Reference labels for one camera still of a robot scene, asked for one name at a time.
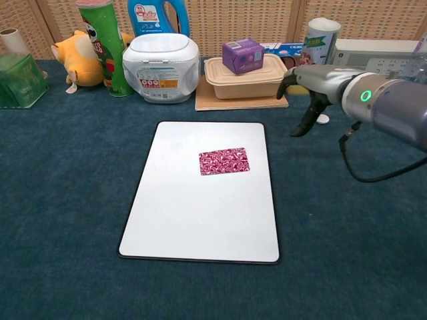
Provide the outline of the dark blue table cloth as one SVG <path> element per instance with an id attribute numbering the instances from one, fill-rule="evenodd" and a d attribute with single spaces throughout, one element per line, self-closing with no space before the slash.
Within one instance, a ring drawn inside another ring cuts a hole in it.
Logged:
<path id="1" fill-rule="evenodd" d="M 0 320 L 427 320 L 427 165 L 353 179 L 338 139 L 351 120 L 288 133 L 287 109 L 201 112 L 103 87 L 49 90 L 0 109 Z M 118 244 L 160 121 L 264 124 L 280 260 L 274 265 L 122 259 Z"/>

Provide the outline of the white lidded printed canister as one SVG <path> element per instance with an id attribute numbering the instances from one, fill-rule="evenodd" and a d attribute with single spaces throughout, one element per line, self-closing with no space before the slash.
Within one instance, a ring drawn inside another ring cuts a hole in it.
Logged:
<path id="1" fill-rule="evenodd" d="M 314 18 L 308 30 L 300 57 L 300 65 L 326 65 L 334 52 L 341 24 L 324 17 Z"/>

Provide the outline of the white power strip box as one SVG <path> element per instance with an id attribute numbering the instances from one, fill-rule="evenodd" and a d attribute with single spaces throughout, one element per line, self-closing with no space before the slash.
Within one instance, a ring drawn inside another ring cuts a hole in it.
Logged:
<path id="1" fill-rule="evenodd" d="M 386 75 L 403 71 L 417 44 L 410 40 L 338 39 L 330 64 Z"/>

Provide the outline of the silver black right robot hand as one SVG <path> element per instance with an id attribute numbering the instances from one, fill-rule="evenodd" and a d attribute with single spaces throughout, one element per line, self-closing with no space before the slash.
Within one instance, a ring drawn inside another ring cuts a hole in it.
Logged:
<path id="1" fill-rule="evenodd" d="M 333 65 L 300 65 L 288 70 L 279 84 L 276 98 L 281 99 L 286 95 L 287 88 L 292 85 L 301 85 L 310 94 L 310 105 L 290 136 L 304 136 L 326 107 L 340 105 L 344 89 L 361 73 L 361 70 L 342 69 Z"/>

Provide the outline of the blue white toothpaste box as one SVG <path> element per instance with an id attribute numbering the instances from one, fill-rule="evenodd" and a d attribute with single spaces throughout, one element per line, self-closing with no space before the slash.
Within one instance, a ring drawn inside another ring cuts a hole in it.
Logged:
<path id="1" fill-rule="evenodd" d="M 301 55 L 303 43 L 261 43 L 265 53 L 271 53 L 279 57 L 298 57 Z"/>

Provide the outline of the clear plastic bottle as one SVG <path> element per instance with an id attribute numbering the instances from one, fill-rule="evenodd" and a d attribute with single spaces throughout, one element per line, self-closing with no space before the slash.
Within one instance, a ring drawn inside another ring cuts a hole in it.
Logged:
<path id="1" fill-rule="evenodd" d="M 418 42 L 400 77 L 407 81 L 427 85 L 427 31 Z"/>

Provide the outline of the small purple carton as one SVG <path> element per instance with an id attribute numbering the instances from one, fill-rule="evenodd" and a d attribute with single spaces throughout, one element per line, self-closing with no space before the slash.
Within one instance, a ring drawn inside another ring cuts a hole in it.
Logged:
<path id="1" fill-rule="evenodd" d="M 234 74 L 241 75 L 264 64 L 265 49 L 251 38 L 231 41 L 222 45 L 222 63 Z"/>

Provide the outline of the white rectangular board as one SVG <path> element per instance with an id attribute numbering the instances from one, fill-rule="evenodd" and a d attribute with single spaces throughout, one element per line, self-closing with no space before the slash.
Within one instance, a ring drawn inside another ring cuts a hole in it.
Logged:
<path id="1" fill-rule="evenodd" d="M 202 153 L 238 147 L 246 151 L 248 171 L 201 174 Z M 118 252 L 126 258 L 277 262 L 264 126 L 160 122 Z"/>

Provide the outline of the yellow plush toy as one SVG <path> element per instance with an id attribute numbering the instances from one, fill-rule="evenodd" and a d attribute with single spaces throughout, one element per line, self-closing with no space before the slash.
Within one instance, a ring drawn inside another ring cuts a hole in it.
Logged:
<path id="1" fill-rule="evenodd" d="M 76 30 L 70 38 L 53 44 L 51 51 L 67 72 L 68 94 L 76 92 L 78 87 L 93 87 L 100 84 L 104 84 L 116 97 L 133 93 L 129 85 L 122 85 L 117 91 L 113 90 L 114 60 L 109 57 L 99 59 L 87 33 Z"/>

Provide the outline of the white wet wipes tub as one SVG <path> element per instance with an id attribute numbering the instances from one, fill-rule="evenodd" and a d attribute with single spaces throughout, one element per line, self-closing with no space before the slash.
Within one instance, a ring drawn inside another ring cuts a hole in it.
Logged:
<path id="1" fill-rule="evenodd" d="M 123 53 L 127 83 L 157 104 L 188 100 L 199 83 L 199 63 L 199 47 L 181 33 L 140 35 Z"/>

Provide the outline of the green chips can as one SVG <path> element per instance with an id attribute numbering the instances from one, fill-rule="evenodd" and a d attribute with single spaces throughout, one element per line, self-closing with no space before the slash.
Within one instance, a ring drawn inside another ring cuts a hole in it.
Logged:
<path id="1" fill-rule="evenodd" d="M 76 0 L 86 31 L 103 71 L 103 82 L 114 97 L 133 93 L 123 71 L 125 45 L 113 0 Z"/>

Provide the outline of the magenta patterned card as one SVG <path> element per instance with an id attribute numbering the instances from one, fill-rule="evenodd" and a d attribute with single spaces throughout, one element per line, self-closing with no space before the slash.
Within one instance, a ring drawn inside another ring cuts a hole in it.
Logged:
<path id="1" fill-rule="evenodd" d="M 199 170 L 202 176 L 249 171 L 246 149 L 240 147 L 200 153 Z"/>

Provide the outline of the blue detergent pump bottle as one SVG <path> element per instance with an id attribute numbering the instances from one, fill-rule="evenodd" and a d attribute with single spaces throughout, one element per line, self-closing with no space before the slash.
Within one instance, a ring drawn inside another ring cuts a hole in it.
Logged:
<path id="1" fill-rule="evenodd" d="M 190 37 L 190 24 L 184 0 L 127 0 L 127 10 L 136 37 L 149 33 L 175 33 L 165 11 L 169 2 L 177 13 L 180 31 Z"/>

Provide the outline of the brown flat board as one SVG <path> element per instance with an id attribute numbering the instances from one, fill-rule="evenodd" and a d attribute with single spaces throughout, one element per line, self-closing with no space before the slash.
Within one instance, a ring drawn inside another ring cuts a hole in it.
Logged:
<path id="1" fill-rule="evenodd" d="M 227 111 L 239 109 L 274 109 L 288 108 L 286 98 L 277 100 L 275 97 L 252 97 L 241 99 L 218 99 L 214 87 L 202 75 L 195 90 L 196 111 Z"/>

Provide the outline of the woven bamboo folding screen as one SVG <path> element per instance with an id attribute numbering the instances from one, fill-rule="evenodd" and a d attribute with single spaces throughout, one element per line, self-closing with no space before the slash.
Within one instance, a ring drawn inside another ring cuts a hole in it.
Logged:
<path id="1" fill-rule="evenodd" d="M 343 39 L 419 40 L 427 31 L 427 0 L 184 0 L 191 38 L 203 56 L 222 43 L 251 37 L 260 43 L 304 40 L 308 22 L 341 24 Z M 84 30 L 75 0 L 0 0 L 0 31 L 17 29 L 36 59 L 51 45 Z"/>

